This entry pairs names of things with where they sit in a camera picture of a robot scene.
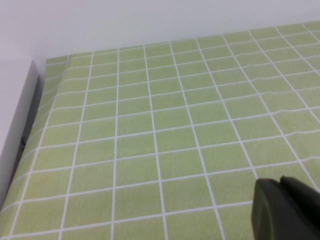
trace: green grid mat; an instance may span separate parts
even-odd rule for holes
[[[320,21],[47,61],[1,239],[253,239],[257,178],[319,190]]]

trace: green square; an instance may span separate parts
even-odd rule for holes
[[[220,71],[238,68],[238,63],[233,57],[225,57],[206,61],[210,71]]]
[[[299,54],[293,48],[283,48],[266,51],[265,54],[267,54],[273,62],[300,58]]]
[[[317,31],[320,30],[320,21],[310,21],[310,22],[305,22],[303,25],[309,29],[310,31]]]
[[[66,69],[66,64],[67,63],[63,62],[60,64],[46,66],[45,78],[49,79],[62,74]]]
[[[40,149],[33,170],[46,170],[69,167],[72,165],[75,145]]]
[[[75,167],[72,175],[70,193],[106,189],[113,186],[114,163]]]
[[[161,213],[159,184],[115,190],[115,219],[129,219]]]
[[[171,54],[169,43],[149,45],[145,47],[145,54],[149,57]]]
[[[58,93],[68,93],[87,90],[88,79],[72,79],[63,81]]]
[[[295,49],[305,58],[320,55],[320,44],[297,46]]]
[[[82,106],[85,101],[85,93],[68,93],[57,95],[55,98],[54,109],[62,107]]]
[[[132,59],[143,59],[145,57],[145,52],[143,47],[134,47],[131,49],[120,50],[119,60],[126,61]]]
[[[98,224],[111,220],[112,191],[70,196],[64,227]]]
[[[150,84],[150,91],[152,95],[181,91],[178,78],[160,80],[160,81],[151,81],[149,84]]]
[[[225,101],[231,118],[242,118],[266,114],[267,110],[258,96],[244,97]]]
[[[98,105],[86,106],[84,109],[83,120],[103,119],[116,115],[116,103],[102,103]]]
[[[114,140],[79,143],[76,164],[89,164],[114,159]]]
[[[119,72],[130,72],[146,69],[146,61],[144,59],[121,61],[119,63]]]
[[[320,132],[296,133],[288,140],[300,159],[320,155]]]
[[[40,199],[66,194],[70,172],[70,169],[64,169],[31,174],[24,199]]]
[[[117,99],[117,88],[106,88],[89,91],[86,95],[86,104],[98,104],[115,101]]]
[[[180,76],[207,73],[207,66],[204,61],[184,63],[177,66]]]
[[[166,181],[162,190],[166,212],[212,206],[204,176]]]
[[[157,132],[156,141],[159,152],[196,147],[195,136],[191,127]]]
[[[227,120],[228,115],[222,102],[207,103],[189,107],[194,124]]]
[[[166,217],[169,239],[221,239],[213,209],[169,215]]]
[[[219,208],[226,239],[255,239],[252,230],[251,212],[251,204]]]
[[[232,53],[227,46],[203,49],[202,54],[206,60],[232,56]]]
[[[118,62],[118,51],[116,52],[110,52],[107,54],[99,54],[93,56],[93,65],[98,64],[110,64],[110,63],[116,63]]]
[[[183,105],[185,105],[185,100],[181,92],[152,96],[152,106],[154,110],[173,108]]]
[[[319,123],[308,110],[279,112],[274,115],[274,118],[285,134],[312,131],[320,128]]]
[[[26,176],[20,177],[19,179],[15,180],[15,181],[12,181],[12,183],[8,189],[8,192],[5,196],[5,200],[4,200],[2,209],[21,200],[23,191],[26,186],[27,178],[28,178],[28,176],[26,175]]]
[[[200,51],[190,51],[190,52],[183,52],[177,53],[174,55],[176,64],[184,64],[189,62],[196,62],[202,60],[202,55]]]
[[[118,136],[152,131],[150,113],[121,116],[118,118]]]
[[[114,137],[115,128],[116,121],[114,118],[83,122],[80,141]]]
[[[148,97],[130,99],[125,101],[120,101],[118,103],[118,114],[135,114],[141,112],[150,111],[150,100]]]
[[[13,177],[13,181],[16,180],[18,177],[25,175],[30,172],[31,166],[33,164],[34,158],[36,155],[36,151],[33,151],[26,155],[26,151],[23,153],[20,163],[16,169],[16,172]]]
[[[15,220],[17,208],[18,208],[18,204],[15,204],[1,211],[1,214],[0,214],[0,236],[1,237],[10,235],[10,230]]]
[[[134,84],[119,87],[119,99],[131,99],[149,95],[148,84]]]
[[[308,161],[303,162],[305,168],[309,172],[312,179],[315,181],[317,186],[320,186],[320,161],[318,158],[309,159]]]
[[[155,156],[144,156],[116,162],[116,185],[130,185],[158,180]]]
[[[195,39],[174,41],[171,43],[171,46],[174,53],[188,52],[198,49],[197,41]]]
[[[106,65],[95,65],[95,66],[92,66],[91,77],[116,74],[117,72],[118,72],[117,63],[110,63]]]
[[[159,164],[162,179],[172,179],[204,173],[197,150],[160,154]]]
[[[77,68],[69,68],[64,72],[63,80],[67,79],[77,79],[77,78],[88,78],[90,73],[90,67],[77,67]]]
[[[249,82],[241,82],[232,85],[219,86],[218,89],[221,96],[224,99],[237,98],[256,93],[256,91]]]
[[[165,66],[148,69],[148,73],[150,81],[177,77],[177,71],[175,66]]]
[[[230,122],[196,126],[195,132],[200,146],[229,143],[238,140]]]
[[[268,58],[262,52],[239,55],[236,56],[236,59],[241,66],[266,64],[269,62]]]
[[[291,24],[291,25],[283,25],[277,27],[279,32],[283,35],[289,34],[299,34],[307,32],[308,30],[304,28],[302,24]]]
[[[285,92],[291,91],[291,87],[287,84],[287,82],[280,76],[274,78],[267,78],[267,79],[258,79],[252,81],[254,87],[258,90],[259,93],[266,93],[266,92]]]
[[[255,175],[252,170],[214,174],[209,176],[217,205],[252,200],[255,189]]]
[[[293,46],[318,43],[318,40],[310,33],[286,36],[285,39]]]
[[[87,228],[80,228],[76,230],[64,231],[62,240],[88,240],[88,239],[110,239],[110,225],[91,226]]]
[[[153,113],[153,117],[156,130],[190,125],[185,107],[156,111]]]
[[[164,240],[164,224],[162,217],[127,221],[114,225],[115,240]]]
[[[64,197],[22,203],[13,234],[59,229],[64,206]]]
[[[280,134],[269,116],[237,120],[234,121],[234,125],[242,140],[265,138]]]
[[[148,68],[157,68],[163,66],[174,65],[174,59],[172,55],[157,56],[147,59]]]
[[[282,176],[293,177],[305,184],[308,184],[309,186],[312,186],[308,176],[299,163],[257,168],[256,173],[259,178],[269,178],[277,181],[279,181]]]
[[[48,126],[80,122],[81,114],[82,107],[69,109],[54,109],[51,111]]]
[[[61,79],[62,78],[60,76],[47,81],[45,80],[43,85],[42,95],[44,95],[48,91],[55,89],[61,83]]]
[[[245,43],[235,43],[230,45],[230,49],[234,55],[260,52],[260,48],[254,41]]]
[[[303,109],[305,107],[294,92],[266,93],[262,97],[270,112]]]
[[[244,143],[254,166],[295,161],[296,158],[282,137]]]
[[[41,142],[41,146],[69,144],[77,141],[79,124],[54,126],[47,128]]]
[[[215,87],[185,91],[184,94],[188,104],[199,104],[220,100]]]
[[[184,90],[205,88],[214,85],[210,74],[207,73],[195,76],[183,76],[180,80]]]
[[[315,56],[308,58],[307,61],[314,67],[316,70],[320,70],[320,57]]]
[[[267,39],[280,36],[275,27],[266,27],[250,30],[255,39]]]
[[[147,81],[147,72],[145,70],[123,72],[119,74],[119,85],[137,84]]]
[[[59,56],[59,57],[53,57],[46,60],[45,64],[57,64],[57,63],[63,63],[68,60],[68,56]]]
[[[319,88],[300,90],[299,94],[309,107],[320,106],[320,89]]]
[[[243,82],[247,80],[240,68],[213,72],[212,76],[217,85]]]
[[[258,78],[271,78],[279,76],[280,73],[272,64],[247,66],[244,71],[250,80]]]
[[[91,77],[89,83],[89,90],[109,88],[115,86],[117,86],[117,75]]]
[[[263,50],[281,49],[290,47],[290,45],[282,37],[262,39],[257,41]]]
[[[284,75],[312,71],[312,68],[304,60],[277,62],[275,65]]]
[[[201,149],[208,173],[249,167],[240,144],[206,147]]]
[[[120,137],[117,140],[117,158],[155,153],[153,134]]]
[[[199,37],[197,41],[201,49],[226,45],[221,35]]]
[[[239,42],[248,42],[252,41],[252,37],[248,31],[238,31],[233,33],[226,33],[224,37],[228,44],[239,43]]]

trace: white wall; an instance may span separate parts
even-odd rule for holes
[[[320,20],[319,0],[1,0],[0,60]]]

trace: white surface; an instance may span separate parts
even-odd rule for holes
[[[47,58],[320,20],[319,0],[2,0],[0,58]]]
[[[31,59],[0,63],[0,206],[26,124],[38,72]]]

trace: black plastic part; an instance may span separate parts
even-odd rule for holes
[[[251,221],[256,240],[320,240],[319,216],[311,214],[319,207],[319,194],[293,179],[255,182]]]

